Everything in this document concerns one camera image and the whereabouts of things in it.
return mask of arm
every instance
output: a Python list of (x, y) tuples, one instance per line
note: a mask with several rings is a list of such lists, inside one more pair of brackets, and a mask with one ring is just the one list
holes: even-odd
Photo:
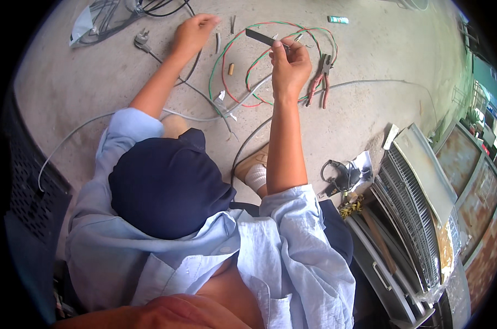
[[(287, 58), (282, 42), (289, 46)], [(270, 53), (274, 69), (274, 114), (272, 116), (267, 191), (269, 194), (307, 184), (299, 129), (298, 96), (309, 78), (312, 65), (305, 46), (289, 39), (274, 42)]]
[(172, 53), (135, 96), (130, 107), (159, 118), (179, 73), (203, 47), (210, 31), (218, 23), (219, 17), (210, 14), (198, 14), (184, 21), (175, 32)]

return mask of man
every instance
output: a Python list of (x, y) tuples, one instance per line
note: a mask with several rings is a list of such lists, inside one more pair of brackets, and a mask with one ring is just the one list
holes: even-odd
[(305, 47), (274, 43), (270, 142), (235, 171), (262, 198), (259, 214), (230, 207), (235, 190), (201, 131), (179, 116), (158, 121), (217, 23), (199, 14), (179, 26), (172, 53), (104, 132), (66, 244), (92, 313), (57, 327), (352, 327), (350, 234), (331, 203), (330, 246), (307, 184), (296, 102), (312, 69)]

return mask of plastic bag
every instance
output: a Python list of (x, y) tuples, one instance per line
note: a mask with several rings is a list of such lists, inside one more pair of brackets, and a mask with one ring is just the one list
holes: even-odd
[(145, 15), (139, 0), (96, 0), (78, 16), (70, 47), (99, 43)]

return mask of shirt pocket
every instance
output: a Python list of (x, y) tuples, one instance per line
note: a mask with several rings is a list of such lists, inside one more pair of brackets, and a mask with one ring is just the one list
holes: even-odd
[(175, 273), (175, 270), (157, 258), (154, 254), (148, 256), (143, 272), (139, 278), (132, 306), (143, 306), (154, 298), (163, 294), (166, 283)]
[(292, 329), (291, 298), (292, 294), (287, 294), (285, 298), (269, 299), (270, 316), (267, 328)]

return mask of rusty metal panel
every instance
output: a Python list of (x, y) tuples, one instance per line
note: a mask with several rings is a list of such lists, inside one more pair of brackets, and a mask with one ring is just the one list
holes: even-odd
[(457, 196), (462, 194), (481, 156), (481, 149), (455, 126), (436, 156)]
[(477, 311), (497, 272), (497, 210), (481, 244), (482, 247), (466, 269), (472, 314)]
[(469, 192), (457, 212), (459, 221), (464, 221), (464, 225), (461, 225), (463, 241), (467, 240), (465, 248), (461, 251), (463, 264), (481, 241), (497, 207), (497, 176), (488, 160), (484, 160), (476, 175), (471, 187), (468, 186)]

